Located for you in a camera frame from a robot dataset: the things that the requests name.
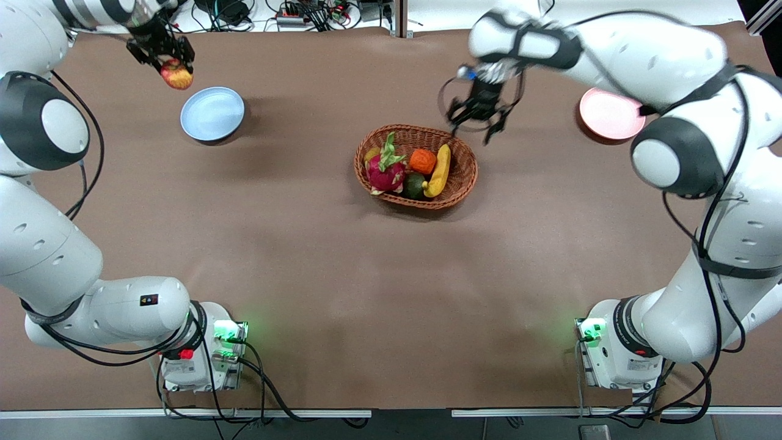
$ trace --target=green dragon fruit leaf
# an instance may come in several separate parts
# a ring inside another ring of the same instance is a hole
[[[404,160],[404,155],[402,156],[394,155],[394,153],[396,152],[396,148],[393,145],[393,139],[394,139],[394,132],[390,132],[388,137],[386,137],[386,144],[383,146],[383,149],[380,150],[380,162],[378,163],[378,168],[380,168],[380,172],[386,172],[386,168]]]

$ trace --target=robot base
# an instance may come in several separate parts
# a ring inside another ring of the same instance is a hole
[[[163,359],[161,372],[168,391],[209,392],[213,386],[215,391],[233,390],[239,386],[242,364],[236,359],[244,355],[245,345],[227,342],[217,336],[216,321],[233,322],[225,308],[213,302],[202,302],[200,305],[206,314],[203,334],[206,343],[192,350],[189,359]],[[236,326],[239,331],[232,340],[245,341],[247,323],[236,323]]]
[[[590,386],[631,389],[643,394],[652,389],[662,371],[662,356],[639,356],[622,345],[614,329],[614,310],[619,300],[597,303],[586,319],[577,319],[581,338],[593,341],[582,344],[586,382]]]

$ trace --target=brown table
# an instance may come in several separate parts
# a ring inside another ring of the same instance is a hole
[[[734,62],[770,71],[741,23],[715,29]],[[664,286],[688,244],[627,145],[576,127],[587,87],[540,70],[505,133],[488,147],[465,135],[479,179],[463,204],[421,215],[371,199],[353,176],[357,144],[384,124],[444,128],[436,93],[469,60],[466,35],[193,35],[187,92],[121,41],[81,36],[59,70],[106,133],[103,175],[77,219],[103,251],[103,278],[176,276],[249,321],[292,407],[574,406],[573,319]],[[228,142],[204,146],[182,133],[179,110],[213,85],[239,92],[249,114]],[[73,167],[35,180],[62,209],[79,193]],[[675,209],[694,225],[701,204]],[[144,363],[111,369],[33,345],[5,291],[0,326],[0,408],[159,406]],[[716,405],[782,404],[781,337],[777,318],[724,356]],[[224,393],[225,405],[257,406],[257,391]]]

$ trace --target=avocado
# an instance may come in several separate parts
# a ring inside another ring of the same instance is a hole
[[[402,195],[408,199],[420,200],[424,198],[424,182],[426,177],[419,172],[411,172],[404,178]]]

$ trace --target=fruit basket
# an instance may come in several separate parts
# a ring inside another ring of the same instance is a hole
[[[353,169],[361,185],[371,193],[371,185],[367,179],[367,171],[364,167],[364,155],[372,148],[383,147],[386,136],[395,132],[394,145],[396,154],[404,154],[406,157],[416,149],[429,150],[437,154],[438,149],[447,144],[450,147],[450,171],[442,193],[431,199],[412,200],[395,193],[382,193],[377,197],[393,204],[419,207],[421,209],[443,209],[452,207],[461,202],[472,191],[475,180],[478,178],[478,164],[475,154],[470,147],[459,138],[454,138],[450,133],[434,128],[416,127],[414,125],[395,124],[386,125],[368,134],[356,150],[353,159]]]

